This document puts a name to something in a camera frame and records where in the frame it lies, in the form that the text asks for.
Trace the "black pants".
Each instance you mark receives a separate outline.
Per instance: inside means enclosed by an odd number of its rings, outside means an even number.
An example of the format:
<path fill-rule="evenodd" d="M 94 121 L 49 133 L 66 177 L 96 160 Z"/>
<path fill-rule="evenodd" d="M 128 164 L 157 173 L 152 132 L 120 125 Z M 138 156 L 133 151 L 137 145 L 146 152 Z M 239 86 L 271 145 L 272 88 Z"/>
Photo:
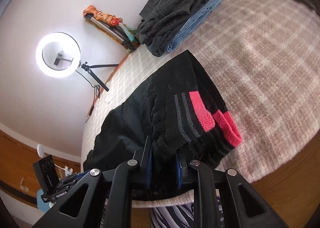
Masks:
<path fill-rule="evenodd" d="M 161 66 L 108 113 L 83 167 L 114 169 L 147 139 L 156 171 L 182 150 L 216 167 L 242 142 L 218 89 L 189 51 Z"/>

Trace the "orange mattress sheet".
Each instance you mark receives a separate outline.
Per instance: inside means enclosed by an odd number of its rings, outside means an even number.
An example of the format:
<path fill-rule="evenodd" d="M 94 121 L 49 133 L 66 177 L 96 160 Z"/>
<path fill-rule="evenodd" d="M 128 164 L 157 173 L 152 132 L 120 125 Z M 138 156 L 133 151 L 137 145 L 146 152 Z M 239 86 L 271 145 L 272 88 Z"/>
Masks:
<path fill-rule="evenodd" d="M 123 63 L 127 60 L 127 58 L 130 56 L 130 54 L 125 55 L 125 57 L 120 61 L 120 63 L 116 66 L 116 68 L 112 71 L 112 73 L 110 74 L 110 76 L 108 77 L 108 79 L 106 80 L 107 84 L 108 82 L 111 81 L 112 77 L 114 76 L 114 74 L 119 70 L 119 68 L 123 65 Z"/>

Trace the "rolled colourful mat bundle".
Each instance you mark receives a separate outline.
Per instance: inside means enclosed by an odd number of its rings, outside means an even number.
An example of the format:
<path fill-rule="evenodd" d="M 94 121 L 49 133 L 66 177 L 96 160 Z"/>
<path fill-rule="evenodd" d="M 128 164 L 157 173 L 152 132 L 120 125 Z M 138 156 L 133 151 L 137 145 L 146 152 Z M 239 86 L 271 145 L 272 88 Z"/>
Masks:
<path fill-rule="evenodd" d="M 122 18 L 104 13 L 93 5 L 85 8 L 82 14 L 87 21 L 93 23 L 128 52 L 135 51 L 140 46 L 136 37 L 137 30 L 124 24 Z"/>

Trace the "checkered beige bed blanket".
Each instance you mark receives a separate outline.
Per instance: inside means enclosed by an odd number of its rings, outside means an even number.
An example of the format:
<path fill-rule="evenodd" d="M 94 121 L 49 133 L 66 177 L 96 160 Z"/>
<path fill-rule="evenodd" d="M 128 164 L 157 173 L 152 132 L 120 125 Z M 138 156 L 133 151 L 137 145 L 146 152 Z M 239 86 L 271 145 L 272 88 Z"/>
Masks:
<path fill-rule="evenodd" d="M 217 86 L 242 136 L 218 168 L 257 181 L 319 131 L 319 15 L 294 0 L 222 0 L 174 52 L 139 47 L 122 62 L 89 117 L 81 160 L 110 111 L 162 65 L 190 50 Z"/>

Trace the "blue folded jeans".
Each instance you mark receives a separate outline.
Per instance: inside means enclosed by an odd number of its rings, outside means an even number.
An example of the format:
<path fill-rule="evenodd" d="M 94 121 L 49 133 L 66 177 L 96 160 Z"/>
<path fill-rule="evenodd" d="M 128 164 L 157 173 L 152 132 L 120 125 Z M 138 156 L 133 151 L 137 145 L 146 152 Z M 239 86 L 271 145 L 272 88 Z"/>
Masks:
<path fill-rule="evenodd" d="M 222 0 L 208 0 L 206 4 L 181 27 L 180 31 L 167 46 L 167 52 L 172 52 L 181 44 L 208 16 L 215 10 Z"/>

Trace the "stack of dark folded clothes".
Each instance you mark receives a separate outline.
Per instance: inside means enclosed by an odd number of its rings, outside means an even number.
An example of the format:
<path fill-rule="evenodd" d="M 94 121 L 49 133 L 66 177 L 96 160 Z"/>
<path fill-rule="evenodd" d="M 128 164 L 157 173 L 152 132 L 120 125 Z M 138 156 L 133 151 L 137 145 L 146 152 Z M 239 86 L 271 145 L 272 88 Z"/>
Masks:
<path fill-rule="evenodd" d="M 187 20 L 209 0 L 148 0 L 140 16 L 137 37 L 153 56 L 160 57 Z"/>

